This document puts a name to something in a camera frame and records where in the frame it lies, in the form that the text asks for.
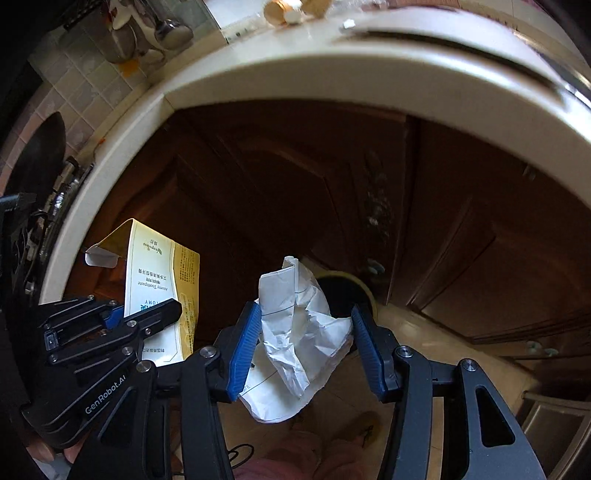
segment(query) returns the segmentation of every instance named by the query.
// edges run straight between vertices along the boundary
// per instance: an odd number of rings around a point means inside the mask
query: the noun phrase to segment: pink clothing
[[[264,458],[249,460],[234,470],[236,480],[365,480],[363,449],[346,440],[333,440],[320,462],[318,435],[292,430]]]

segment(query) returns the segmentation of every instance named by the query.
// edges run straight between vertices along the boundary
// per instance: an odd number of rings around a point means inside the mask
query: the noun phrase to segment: black pan
[[[56,178],[64,168],[66,127],[60,112],[49,116],[37,128],[18,157],[4,195],[35,193],[34,210],[45,206]]]

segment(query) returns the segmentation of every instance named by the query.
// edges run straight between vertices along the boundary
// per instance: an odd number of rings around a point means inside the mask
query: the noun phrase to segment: crumpled white paper
[[[298,259],[261,276],[262,333],[241,400],[263,423],[291,418],[349,352],[351,318],[335,319],[314,275]]]

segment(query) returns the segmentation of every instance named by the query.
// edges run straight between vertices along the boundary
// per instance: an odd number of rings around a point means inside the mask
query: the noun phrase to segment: brown cabinet
[[[200,253],[198,342],[233,324],[259,276],[295,255],[356,274],[382,302],[544,375],[591,358],[591,212],[451,128],[303,100],[176,112],[121,176],[84,246],[131,217]],[[66,293],[122,300],[124,271],[81,255]]]
[[[491,145],[422,122],[394,299],[472,343],[589,325],[591,212]]]
[[[177,112],[118,180],[84,246],[133,217],[198,252],[197,341],[234,324],[285,255],[363,276],[385,299],[410,131],[404,115],[320,102]],[[123,300],[124,271],[81,255],[66,293]]]
[[[338,103],[258,101],[186,112],[247,192],[281,255],[364,278],[385,300],[404,224],[413,123]]]

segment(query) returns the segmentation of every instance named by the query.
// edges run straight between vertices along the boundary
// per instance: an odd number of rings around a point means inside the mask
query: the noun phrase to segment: toothpaste box
[[[144,341],[142,359],[158,367],[185,360],[199,314],[199,254],[130,219],[86,251],[86,263],[97,267],[115,268],[120,258],[127,260],[125,316],[168,299],[183,306],[177,323]]]

